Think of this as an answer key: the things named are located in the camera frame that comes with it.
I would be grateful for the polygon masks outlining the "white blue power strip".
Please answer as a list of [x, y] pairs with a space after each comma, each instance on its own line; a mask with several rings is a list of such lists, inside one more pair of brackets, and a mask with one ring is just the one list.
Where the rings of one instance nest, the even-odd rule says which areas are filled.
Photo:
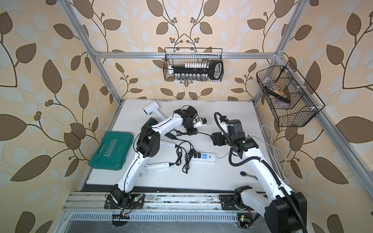
[[197, 152], [191, 159], [191, 162], [198, 163], [215, 163], [216, 154], [209, 152]]

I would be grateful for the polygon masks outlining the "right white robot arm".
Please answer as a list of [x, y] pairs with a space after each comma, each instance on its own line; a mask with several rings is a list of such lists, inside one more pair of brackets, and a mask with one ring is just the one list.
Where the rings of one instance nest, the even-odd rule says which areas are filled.
[[267, 162], [256, 141], [245, 134], [240, 120], [229, 120], [219, 112], [214, 120], [220, 129], [220, 143], [228, 145], [228, 162], [233, 167], [248, 165], [263, 187], [265, 196], [249, 186], [235, 189], [235, 201], [263, 216], [272, 233], [293, 233], [307, 230], [307, 199], [295, 193]]

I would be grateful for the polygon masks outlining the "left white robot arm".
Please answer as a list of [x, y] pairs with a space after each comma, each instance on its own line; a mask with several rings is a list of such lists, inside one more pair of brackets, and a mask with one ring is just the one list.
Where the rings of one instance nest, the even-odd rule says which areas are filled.
[[160, 149], [161, 138], [176, 127], [183, 126], [189, 136], [198, 133], [197, 128], [207, 124], [206, 118], [197, 117], [197, 110], [188, 106], [187, 109], [174, 110], [172, 115], [158, 124], [144, 124], [141, 128], [135, 147], [135, 156], [124, 176], [109, 193], [108, 200], [118, 208], [125, 209], [131, 201], [131, 192], [140, 171]]

